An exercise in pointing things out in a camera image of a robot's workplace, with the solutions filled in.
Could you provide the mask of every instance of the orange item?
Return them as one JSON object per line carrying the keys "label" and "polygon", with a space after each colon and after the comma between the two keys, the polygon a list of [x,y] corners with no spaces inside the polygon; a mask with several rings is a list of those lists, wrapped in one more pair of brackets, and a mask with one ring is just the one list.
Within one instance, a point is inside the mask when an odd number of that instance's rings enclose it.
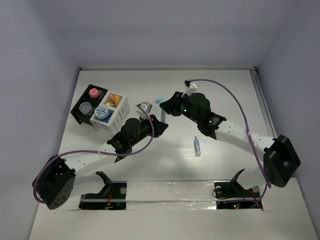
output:
{"label": "orange item", "polygon": [[115,103],[116,100],[115,100],[115,95],[113,95],[112,93],[109,95],[109,98]]}
{"label": "orange item", "polygon": [[119,96],[115,96],[115,99],[114,99],[114,103],[116,106],[118,106],[118,104],[120,103],[120,97]]}

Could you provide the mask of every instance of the box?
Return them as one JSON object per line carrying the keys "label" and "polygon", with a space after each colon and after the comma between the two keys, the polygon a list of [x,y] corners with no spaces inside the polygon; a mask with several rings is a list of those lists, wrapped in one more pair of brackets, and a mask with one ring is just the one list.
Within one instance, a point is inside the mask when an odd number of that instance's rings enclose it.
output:
{"label": "box", "polygon": [[122,123],[125,121],[128,113],[130,111],[130,107],[129,107],[129,101],[128,101],[127,96],[124,96],[122,94],[118,94],[113,91],[109,91],[104,96],[100,105],[114,102],[110,98],[111,94],[115,97],[117,97],[117,96],[119,97],[119,104],[117,106],[106,105],[109,112],[112,113],[109,121],[108,122],[101,121],[98,118],[96,118],[96,116],[94,114],[91,116],[90,121],[96,130],[103,129],[103,130],[109,131],[113,135],[115,135],[117,132],[119,132],[121,130]]}
{"label": "box", "polygon": [[[98,90],[99,96],[97,98],[92,98],[89,95],[90,89],[93,89],[93,88]],[[83,94],[81,95],[81,97],[76,102],[76,104],[74,105],[74,107],[72,108],[72,110],[70,112],[72,114],[72,116],[75,118],[75,120],[78,122],[78,124],[85,123],[85,124],[89,124],[89,125],[93,126],[92,122],[90,121],[90,118],[92,117],[92,115],[94,115],[96,107],[99,106],[100,102],[104,99],[107,92],[108,92],[108,90],[105,88],[89,84],[89,86],[85,89],[85,91],[83,92]],[[92,109],[88,113],[88,115],[84,115],[79,110],[80,104],[82,104],[84,102],[88,102],[92,106]]]}

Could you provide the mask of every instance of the screw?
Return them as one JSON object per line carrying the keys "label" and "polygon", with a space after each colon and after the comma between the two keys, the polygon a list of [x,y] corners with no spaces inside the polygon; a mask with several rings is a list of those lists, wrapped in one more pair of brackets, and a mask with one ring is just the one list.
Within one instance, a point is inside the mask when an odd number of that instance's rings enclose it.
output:
{"label": "screw", "polygon": [[120,193],[121,194],[126,194],[127,193],[127,189],[125,187],[121,187],[120,188]]}
{"label": "screw", "polygon": [[252,191],[253,191],[254,193],[258,193],[258,192],[259,192],[259,187],[258,187],[258,186],[253,186],[253,187],[252,187]]}
{"label": "screw", "polygon": [[217,194],[222,193],[221,186],[216,186],[216,188],[215,188],[215,192],[216,192]]}

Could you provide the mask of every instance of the black bracket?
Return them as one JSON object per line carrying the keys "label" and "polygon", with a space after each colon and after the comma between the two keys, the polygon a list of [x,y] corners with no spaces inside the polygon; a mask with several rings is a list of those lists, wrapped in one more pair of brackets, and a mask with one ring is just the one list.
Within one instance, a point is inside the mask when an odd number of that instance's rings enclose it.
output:
{"label": "black bracket", "polygon": [[[245,190],[238,182],[237,179],[239,175],[244,171],[245,169],[241,169],[236,173],[236,175],[232,178],[231,181],[219,181],[214,183],[214,193],[215,197],[218,200],[226,200],[231,198],[244,198],[244,197],[250,197],[252,196],[251,193],[253,193],[253,189]],[[259,192],[254,193],[256,198],[260,197]]]}
{"label": "black bracket", "polygon": [[59,157],[41,175],[36,192],[50,210],[57,209],[70,197],[75,179],[75,170],[70,169],[65,161]]}
{"label": "black bracket", "polygon": [[108,194],[110,193],[113,183],[111,179],[103,171],[97,171],[95,174],[100,176],[103,180],[103,183],[105,184],[101,191],[98,193],[102,198],[104,198],[108,196]]}
{"label": "black bracket", "polygon": [[270,148],[265,148],[263,169],[273,185],[283,188],[292,178],[301,162],[289,138],[274,138]]}
{"label": "black bracket", "polygon": [[81,196],[79,208],[82,210],[125,210],[127,195],[126,182],[114,182],[107,195],[89,193]]}

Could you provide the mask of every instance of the small blue object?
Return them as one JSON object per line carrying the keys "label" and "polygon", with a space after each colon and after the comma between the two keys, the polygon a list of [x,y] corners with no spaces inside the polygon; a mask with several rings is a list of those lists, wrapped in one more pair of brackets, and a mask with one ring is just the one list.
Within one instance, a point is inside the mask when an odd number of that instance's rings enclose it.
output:
{"label": "small blue object", "polygon": [[195,152],[195,156],[196,157],[200,157],[201,155],[201,151],[200,151],[200,144],[199,144],[199,140],[197,137],[194,138],[194,152]]}
{"label": "small blue object", "polygon": [[155,103],[156,104],[160,104],[160,103],[162,103],[164,101],[164,98],[162,97],[162,98],[157,98],[156,100],[155,100]]}
{"label": "small blue object", "polygon": [[94,110],[95,117],[103,122],[108,122],[111,114],[109,113],[109,109],[105,105],[100,105]]}

